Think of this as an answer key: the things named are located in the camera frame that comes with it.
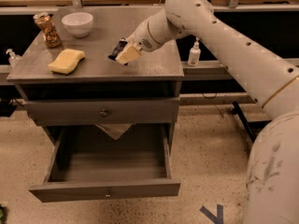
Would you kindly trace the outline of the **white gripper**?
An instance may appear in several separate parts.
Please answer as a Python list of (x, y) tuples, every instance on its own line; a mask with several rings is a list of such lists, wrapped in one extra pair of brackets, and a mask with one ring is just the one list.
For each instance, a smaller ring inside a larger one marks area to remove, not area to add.
[(137, 28), (126, 38), (127, 45), (118, 53), (115, 60), (123, 65), (136, 60), (141, 56), (141, 50), (153, 52), (159, 49), (159, 43), (150, 31), (150, 18), (142, 21)]

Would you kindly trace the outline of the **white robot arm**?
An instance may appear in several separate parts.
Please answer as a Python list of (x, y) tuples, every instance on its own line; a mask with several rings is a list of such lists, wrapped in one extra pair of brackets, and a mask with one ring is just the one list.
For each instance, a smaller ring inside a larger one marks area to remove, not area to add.
[(271, 119), (249, 155), (243, 224), (299, 224), (299, 68), (217, 19), (207, 0), (165, 0), (112, 59), (127, 64), (185, 35), (199, 38)]

